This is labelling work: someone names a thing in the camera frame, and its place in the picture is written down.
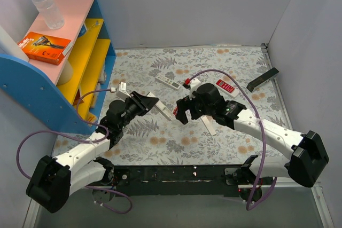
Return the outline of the black rectangular box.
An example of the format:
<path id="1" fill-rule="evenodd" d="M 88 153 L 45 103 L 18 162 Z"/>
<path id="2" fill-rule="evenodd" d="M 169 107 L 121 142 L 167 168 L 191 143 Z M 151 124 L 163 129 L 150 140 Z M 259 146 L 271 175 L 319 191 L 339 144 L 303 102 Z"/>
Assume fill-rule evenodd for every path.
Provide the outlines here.
<path id="1" fill-rule="evenodd" d="M 257 88 L 261 87 L 263 84 L 267 83 L 271 79 L 275 78 L 279 73 L 279 70 L 275 67 L 263 73 L 259 77 L 255 78 L 251 82 L 248 83 L 247 89 L 249 92 L 255 91 Z"/>

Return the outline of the orange razor box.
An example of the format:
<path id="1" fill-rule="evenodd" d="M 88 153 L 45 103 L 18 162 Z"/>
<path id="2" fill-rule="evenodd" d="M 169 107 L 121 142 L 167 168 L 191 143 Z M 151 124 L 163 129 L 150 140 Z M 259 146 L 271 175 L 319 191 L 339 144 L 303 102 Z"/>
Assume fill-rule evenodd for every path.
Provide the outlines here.
<path id="1" fill-rule="evenodd" d="M 72 46 L 71 40 L 35 32 L 29 32 L 18 43 L 18 47 L 29 59 L 57 66 L 63 61 Z"/>

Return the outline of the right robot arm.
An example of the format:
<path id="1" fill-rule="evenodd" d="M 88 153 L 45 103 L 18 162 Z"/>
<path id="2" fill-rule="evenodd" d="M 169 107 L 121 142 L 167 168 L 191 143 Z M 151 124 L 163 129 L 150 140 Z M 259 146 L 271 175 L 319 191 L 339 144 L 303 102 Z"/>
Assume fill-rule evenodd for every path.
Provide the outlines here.
<path id="1" fill-rule="evenodd" d="M 292 131 L 257 118 L 245 105 L 225 100 L 210 83 L 191 86 L 190 92 L 189 96 L 176 102 L 175 117 L 181 123 L 188 123 L 187 111 L 193 120 L 207 115 L 219 125 L 265 140 L 267 145 L 283 154 L 280 161 L 265 161 L 262 172 L 254 165 L 244 168 L 242 179 L 246 183 L 254 184 L 261 177 L 288 177 L 301 186 L 313 187 L 329 163 L 318 133 Z"/>

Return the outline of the blue shelf unit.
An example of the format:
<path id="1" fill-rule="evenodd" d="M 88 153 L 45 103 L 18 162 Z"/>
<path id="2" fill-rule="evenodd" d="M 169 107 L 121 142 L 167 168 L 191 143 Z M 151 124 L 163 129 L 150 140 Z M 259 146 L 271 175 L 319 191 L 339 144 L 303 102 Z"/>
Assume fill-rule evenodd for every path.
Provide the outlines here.
<path id="1" fill-rule="evenodd" d="M 1 92 L 10 96 L 49 129 L 90 134 L 95 127 L 84 122 L 88 114 L 100 115 L 105 93 L 95 106 L 88 93 L 96 88 L 101 71 L 111 72 L 116 54 L 98 0 L 55 0 L 65 24 L 49 30 L 38 16 L 30 30 L 71 40 L 74 45 L 59 65 L 36 60 L 25 62 L 1 55 Z M 77 90 L 86 96 L 73 107 Z"/>

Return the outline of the white air conditioner remote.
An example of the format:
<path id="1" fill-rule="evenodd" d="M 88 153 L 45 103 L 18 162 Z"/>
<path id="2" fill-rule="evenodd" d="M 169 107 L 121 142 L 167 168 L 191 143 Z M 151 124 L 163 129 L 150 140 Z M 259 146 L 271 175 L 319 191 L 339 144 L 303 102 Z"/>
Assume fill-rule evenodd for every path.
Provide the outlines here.
<path id="1" fill-rule="evenodd" d="M 174 89 L 174 90 L 179 90 L 181 87 L 180 84 L 178 84 L 178 83 L 174 82 L 173 80 L 171 80 L 171 79 L 169 79 L 163 75 L 160 75 L 160 74 L 156 75 L 155 79 L 157 81 L 161 82 L 162 84 Z"/>

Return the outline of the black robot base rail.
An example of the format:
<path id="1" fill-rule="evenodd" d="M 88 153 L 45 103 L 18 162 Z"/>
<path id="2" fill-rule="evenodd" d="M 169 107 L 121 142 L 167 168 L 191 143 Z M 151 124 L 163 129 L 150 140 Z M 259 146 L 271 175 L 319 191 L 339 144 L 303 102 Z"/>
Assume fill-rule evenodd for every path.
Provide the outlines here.
<path id="1" fill-rule="evenodd" d="M 116 166 L 110 182 L 92 186 L 114 187 L 128 196 L 222 195 L 247 200 L 256 177 L 247 164 Z"/>

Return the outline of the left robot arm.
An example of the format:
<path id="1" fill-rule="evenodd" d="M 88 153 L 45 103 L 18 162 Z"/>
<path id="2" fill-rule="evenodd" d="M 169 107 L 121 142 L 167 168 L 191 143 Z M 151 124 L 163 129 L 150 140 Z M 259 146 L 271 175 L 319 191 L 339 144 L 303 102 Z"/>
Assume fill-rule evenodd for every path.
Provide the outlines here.
<path id="1" fill-rule="evenodd" d="M 108 185 L 114 165 L 101 154 L 123 137 L 123 129 L 136 116 L 148 113 L 159 101 L 133 91 L 125 100 L 112 101 L 100 126 L 87 139 L 54 158 L 42 157 L 29 181 L 26 194 L 50 213 L 60 210 L 70 195 L 92 183 Z"/>

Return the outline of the white remote battery cover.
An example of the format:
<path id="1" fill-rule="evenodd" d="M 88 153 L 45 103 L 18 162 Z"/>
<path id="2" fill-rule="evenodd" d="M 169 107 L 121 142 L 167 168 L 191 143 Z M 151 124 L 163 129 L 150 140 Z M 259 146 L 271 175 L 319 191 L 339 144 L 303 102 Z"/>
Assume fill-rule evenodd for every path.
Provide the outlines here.
<path id="1" fill-rule="evenodd" d="M 203 122 L 205 128 L 208 130 L 209 134 L 210 134 L 211 136 L 216 135 L 216 131 L 215 131 L 215 129 L 213 128 L 212 123 L 211 123 L 210 120 L 207 118 L 207 116 L 204 115 L 204 116 L 202 116 L 200 119 L 201 119 L 201 121 Z"/>

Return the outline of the red and white remote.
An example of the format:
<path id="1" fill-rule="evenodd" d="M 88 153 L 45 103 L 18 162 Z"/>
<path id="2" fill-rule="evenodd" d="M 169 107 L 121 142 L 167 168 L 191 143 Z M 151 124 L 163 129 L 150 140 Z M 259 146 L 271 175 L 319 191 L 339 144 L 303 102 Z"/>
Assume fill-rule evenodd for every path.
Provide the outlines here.
<path id="1" fill-rule="evenodd" d="M 223 80 L 217 80 L 215 85 L 219 90 L 224 92 L 227 96 L 229 96 L 232 99 L 237 98 L 237 96 L 239 95 L 238 89 L 236 89 L 235 87 L 233 87 L 232 85 L 228 84 Z"/>

